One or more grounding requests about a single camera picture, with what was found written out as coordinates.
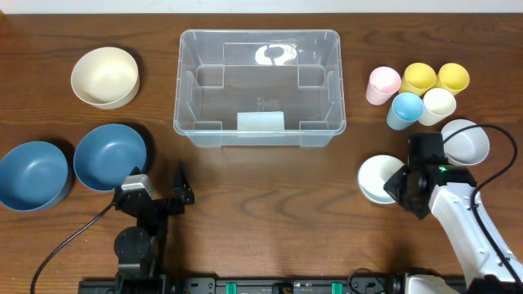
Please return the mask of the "white small bowl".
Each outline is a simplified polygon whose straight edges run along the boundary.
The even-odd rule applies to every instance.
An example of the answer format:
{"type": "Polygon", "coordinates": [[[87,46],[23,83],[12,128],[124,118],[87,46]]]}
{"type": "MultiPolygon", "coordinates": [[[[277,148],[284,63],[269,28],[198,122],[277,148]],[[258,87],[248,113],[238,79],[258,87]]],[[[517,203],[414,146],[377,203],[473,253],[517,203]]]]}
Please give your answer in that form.
{"type": "Polygon", "coordinates": [[[357,175],[357,182],[363,195],[372,203],[393,204],[395,200],[384,190],[385,183],[404,163],[391,155],[376,155],[367,159],[357,175]]]}

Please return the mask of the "grey small bowl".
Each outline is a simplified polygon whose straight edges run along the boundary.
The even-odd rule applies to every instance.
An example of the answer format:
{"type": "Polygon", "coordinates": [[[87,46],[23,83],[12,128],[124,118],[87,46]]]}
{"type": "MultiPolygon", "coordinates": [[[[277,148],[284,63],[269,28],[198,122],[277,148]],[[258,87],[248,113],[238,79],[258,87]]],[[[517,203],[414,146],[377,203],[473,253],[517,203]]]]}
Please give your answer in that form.
{"type": "Polygon", "coordinates": [[[445,157],[454,166],[472,166],[489,154],[489,138],[480,127],[459,132],[444,143],[445,157]]]}

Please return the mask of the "light blue cup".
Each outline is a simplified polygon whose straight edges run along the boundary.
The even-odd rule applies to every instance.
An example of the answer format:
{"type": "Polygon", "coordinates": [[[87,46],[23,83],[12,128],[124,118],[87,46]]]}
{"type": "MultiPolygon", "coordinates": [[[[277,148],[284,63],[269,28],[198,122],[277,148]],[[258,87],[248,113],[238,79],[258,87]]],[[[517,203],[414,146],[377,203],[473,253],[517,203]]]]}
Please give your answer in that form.
{"type": "Polygon", "coordinates": [[[387,125],[396,131],[404,130],[424,114],[424,103],[419,96],[405,92],[397,95],[387,114],[387,125]]]}

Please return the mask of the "pink cup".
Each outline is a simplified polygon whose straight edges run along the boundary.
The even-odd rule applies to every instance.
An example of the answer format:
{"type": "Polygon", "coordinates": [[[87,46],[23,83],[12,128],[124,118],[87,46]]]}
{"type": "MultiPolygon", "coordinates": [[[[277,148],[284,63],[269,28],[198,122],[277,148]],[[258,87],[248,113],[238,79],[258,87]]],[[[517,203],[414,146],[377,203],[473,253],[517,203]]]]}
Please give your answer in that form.
{"type": "Polygon", "coordinates": [[[366,90],[366,99],[372,105],[387,102],[401,85],[401,76],[391,67],[381,66],[372,71],[366,90]]]}

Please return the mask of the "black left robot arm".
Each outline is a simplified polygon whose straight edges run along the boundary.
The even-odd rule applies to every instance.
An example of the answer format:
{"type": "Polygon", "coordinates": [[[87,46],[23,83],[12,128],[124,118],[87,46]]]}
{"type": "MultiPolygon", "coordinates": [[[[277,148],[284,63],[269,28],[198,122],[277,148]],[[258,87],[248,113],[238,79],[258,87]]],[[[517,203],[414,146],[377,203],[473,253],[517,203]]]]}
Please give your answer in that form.
{"type": "Polygon", "coordinates": [[[154,187],[138,167],[114,190],[114,208],[136,219],[136,225],[123,229],[114,241],[118,257],[115,293],[176,291],[176,280],[163,274],[162,267],[168,219],[183,214],[185,206],[194,203],[182,161],[177,164],[171,191],[170,198],[153,199],[154,187]]]}

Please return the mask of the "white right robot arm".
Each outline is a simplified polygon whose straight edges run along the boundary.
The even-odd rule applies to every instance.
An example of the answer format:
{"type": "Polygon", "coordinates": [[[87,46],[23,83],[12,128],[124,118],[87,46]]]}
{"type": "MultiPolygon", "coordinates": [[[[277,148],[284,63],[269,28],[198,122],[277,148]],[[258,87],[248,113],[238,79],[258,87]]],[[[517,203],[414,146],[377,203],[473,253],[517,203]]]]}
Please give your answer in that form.
{"type": "Polygon", "coordinates": [[[412,135],[407,164],[383,188],[418,219],[432,214],[440,222],[464,273],[467,292],[522,291],[522,264],[482,206],[473,175],[466,167],[449,164],[439,132],[412,135]]]}

